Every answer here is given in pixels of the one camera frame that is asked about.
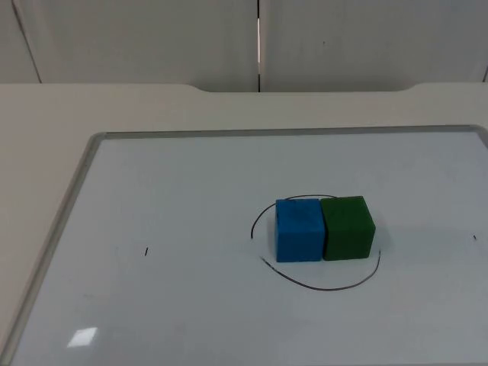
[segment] white table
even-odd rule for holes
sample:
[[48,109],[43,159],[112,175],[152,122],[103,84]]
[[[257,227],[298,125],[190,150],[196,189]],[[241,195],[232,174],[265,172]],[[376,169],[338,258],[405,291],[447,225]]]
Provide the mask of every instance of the white table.
[[101,131],[479,124],[488,85],[210,94],[180,85],[1,85],[0,349],[88,139]]

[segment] black line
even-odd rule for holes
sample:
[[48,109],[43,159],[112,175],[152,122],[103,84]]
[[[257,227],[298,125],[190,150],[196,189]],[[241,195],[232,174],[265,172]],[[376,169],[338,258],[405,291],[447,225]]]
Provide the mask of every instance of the black line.
[[[299,194],[297,196],[287,197],[287,198],[285,198],[285,200],[292,200],[294,198],[302,198],[302,197],[329,197],[329,198],[337,198],[336,196],[331,196],[330,194]],[[255,228],[256,224],[258,223],[259,219],[261,218],[262,215],[265,214],[265,212],[267,210],[269,210],[273,206],[276,206],[276,202],[274,202],[273,204],[270,204],[269,206],[267,206],[263,211],[261,211],[261,213],[258,215],[258,217],[256,218],[256,220],[254,220],[254,223],[252,223],[252,227],[251,227],[251,239],[254,238],[254,228]]]
[[19,15],[18,9],[15,6],[14,0],[11,0],[12,9],[14,10],[15,18],[17,19],[17,24],[19,29],[21,30],[22,37],[24,37],[24,42],[29,51],[30,61],[32,61],[32,66],[34,67],[34,71],[36,72],[37,81],[42,84],[43,81],[40,78],[39,69],[37,68],[36,61],[34,59],[34,55],[32,54],[31,46],[29,45],[29,41],[27,40],[27,35],[25,33],[24,25],[22,24],[21,16]]
[[365,278],[363,278],[362,280],[360,280],[359,282],[355,283],[355,284],[350,284],[348,286],[342,286],[342,287],[314,287],[314,286],[310,286],[308,284],[304,284],[302,282],[299,282],[297,280],[295,280],[294,278],[291,278],[289,276],[287,276],[285,273],[277,270],[275,267],[273,267],[266,259],[262,258],[262,257],[259,257],[261,258],[261,260],[269,267],[271,268],[274,272],[278,273],[281,277],[283,278],[286,278],[287,280],[293,282],[294,284],[298,284],[299,286],[301,287],[305,287],[305,288],[308,288],[310,290],[314,290],[314,291],[324,291],[324,292],[332,292],[332,291],[342,291],[342,290],[348,290],[350,288],[354,288],[354,287],[357,287],[359,286],[360,284],[363,284],[364,282],[366,282],[367,280],[369,280],[371,277],[374,276],[374,274],[376,273],[376,271],[378,270],[378,267],[380,266],[380,260],[381,260],[381,250],[378,252],[378,260],[376,262],[376,267],[374,267],[374,270]]

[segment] cube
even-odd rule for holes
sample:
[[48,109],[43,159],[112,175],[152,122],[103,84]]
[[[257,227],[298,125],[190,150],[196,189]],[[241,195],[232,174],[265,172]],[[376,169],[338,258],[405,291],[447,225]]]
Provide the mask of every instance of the cube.
[[277,262],[318,262],[326,227],[317,199],[277,200],[274,238]]
[[367,258],[376,226],[362,196],[320,200],[327,238],[326,261]]

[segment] blue cube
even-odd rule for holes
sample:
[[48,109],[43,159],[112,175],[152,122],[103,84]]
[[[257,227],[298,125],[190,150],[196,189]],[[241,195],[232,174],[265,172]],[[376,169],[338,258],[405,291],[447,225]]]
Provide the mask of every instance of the blue cube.
[[319,200],[277,200],[274,231],[277,262],[318,262],[326,226]]

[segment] whiteboard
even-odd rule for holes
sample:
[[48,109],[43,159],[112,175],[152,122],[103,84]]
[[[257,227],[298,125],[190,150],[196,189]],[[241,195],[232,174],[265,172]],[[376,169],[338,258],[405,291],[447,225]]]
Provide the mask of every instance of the whiteboard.
[[[488,362],[483,141],[475,127],[99,136],[12,364]],[[253,240],[252,221],[295,194],[363,195],[371,257],[275,263],[273,210]],[[379,249],[376,275],[335,293],[259,259],[337,287]]]

